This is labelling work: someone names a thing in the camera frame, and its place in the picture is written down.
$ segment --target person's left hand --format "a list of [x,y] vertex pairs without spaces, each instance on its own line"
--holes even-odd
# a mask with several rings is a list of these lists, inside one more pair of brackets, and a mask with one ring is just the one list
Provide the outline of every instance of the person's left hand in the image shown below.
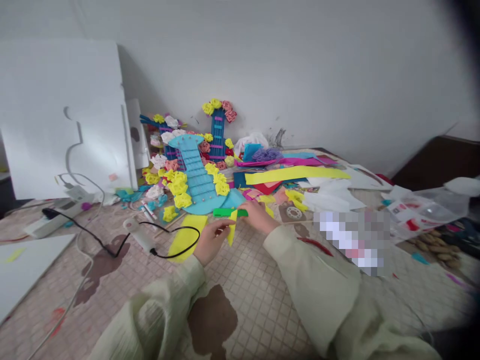
[[218,220],[203,228],[193,255],[203,267],[206,267],[220,251],[222,243],[230,234],[229,225],[233,220]]

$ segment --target black cable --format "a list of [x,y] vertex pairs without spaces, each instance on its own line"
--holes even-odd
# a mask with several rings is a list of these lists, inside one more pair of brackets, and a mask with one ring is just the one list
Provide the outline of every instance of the black cable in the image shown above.
[[[130,233],[128,233],[125,238],[123,239],[123,241],[121,242],[120,244],[120,247],[118,248],[117,252],[116,253],[113,253],[108,247],[106,247],[104,245],[104,243],[102,242],[102,240],[100,240],[93,232],[91,232],[90,230],[88,230],[87,228],[83,227],[82,225],[80,225],[78,222],[76,222],[73,218],[71,218],[70,216],[67,216],[65,215],[64,213],[61,213],[60,211],[57,211],[55,209],[52,209],[52,208],[49,208],[49,207],[46,207],[44,209],[42,209],[42,213],[48,218],[48,219],[53,219],[55,216],[58,216],[58,215],[62,215],[63,217],[69,219],[72,223],[74,223],[76,226],[78,226],[80,229],[82,229],[83,231],[89,233],[101,246],[102,249],[104,249],[112,258],[117,258],[120,254],[120,251],[122,250],[122,247],[124,246],[125,242],[127,241],[127,239],[129,238],[130,236]],[[153,222],[148,222],[148,221],[142,221],[142,222],[139,222],[139,224],[149,224],[149,225],[153,225],[157,228],[160,228],[162,229],[164,232],[170,234],[170,233],[173,233],[177,230],[181,230],[181,229],[192,229],[192,230],[195,230],[197,233],[198,233],[198,237],[196,238],[196,240],[189,246],[187,247],[186,249],[180,251],[179,253],[176,253],[175,255],[169,255],[169,256],[161,256],[157,253],[157,251],[153,248],[150,250],[150,253],[152,255],[155,255],[156,257],[159,257],[159,258],[162,258],[162,259],[172,259],[172,258],[176,258],[177,256],[180,256],[182,255],[183,253],[187,252],[188,250],[190,250],[200,239],[200,231],[195,228],[195,227],[192,227],[192,226],[180,226],[180,227],[177,227],[175,229],[173,229],[172,231],[169,231],[167,230],[166,228],[164,228],[163,226],[160,226],[156,223],[153,223]]]

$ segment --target hand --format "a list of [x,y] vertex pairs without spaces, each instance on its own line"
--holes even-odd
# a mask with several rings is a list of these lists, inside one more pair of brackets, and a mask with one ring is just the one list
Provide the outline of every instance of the hand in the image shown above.
[[233,220],[218,220],[203,228],[193,255],[206,267],[219,253],[222,243],[230,234],[229,225]]
[[246,210],[248,216],[243,217],[246,223],[265,235],[270,234],[280,226],[280,223],[265,211],[264,202],[258,202],[256,200],[247,201],[240,205],[238,209]]

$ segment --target light green shirt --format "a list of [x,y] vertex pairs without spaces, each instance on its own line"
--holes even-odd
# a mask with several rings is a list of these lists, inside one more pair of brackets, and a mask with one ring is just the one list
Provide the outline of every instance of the light green shirt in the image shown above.
[[[323,358],[339,360],[440,359],[417,337],[401,335],[363,291],[359,269],[317,251],[283,226],[263,247],[277,262],[298,316]],[[169,359],[205,272],[190,256],[170,275],[146,286],[115,315],[91,360]]]

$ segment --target power strip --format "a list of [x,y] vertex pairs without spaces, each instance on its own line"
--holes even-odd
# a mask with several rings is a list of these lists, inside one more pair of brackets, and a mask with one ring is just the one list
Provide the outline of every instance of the power strip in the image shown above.
[[[76,217],[82,210],[83,203],[91,203],[94,195],[86,192],[82,187],[76,185],[65,191],[71,198],[64,198],[53,203],[53,209],[67,215],[70,218]],[[48,219],[45,216],[38,221],[28,225],[23,231],[36,239],[42,239],[53,233],[69,220],[65,216],[55,216]]]

